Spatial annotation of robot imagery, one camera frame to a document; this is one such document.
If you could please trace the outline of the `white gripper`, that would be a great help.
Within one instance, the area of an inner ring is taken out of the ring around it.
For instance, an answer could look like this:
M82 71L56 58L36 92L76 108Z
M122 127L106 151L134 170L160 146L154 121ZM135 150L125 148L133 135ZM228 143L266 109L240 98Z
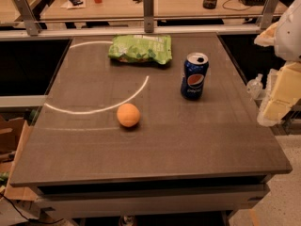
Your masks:
M276 56L287 61L279 71L268 74L257 117L259 125L274 126L301 99L301 0L294 0L278 23L262 31L254 43L262 47L274 45Z

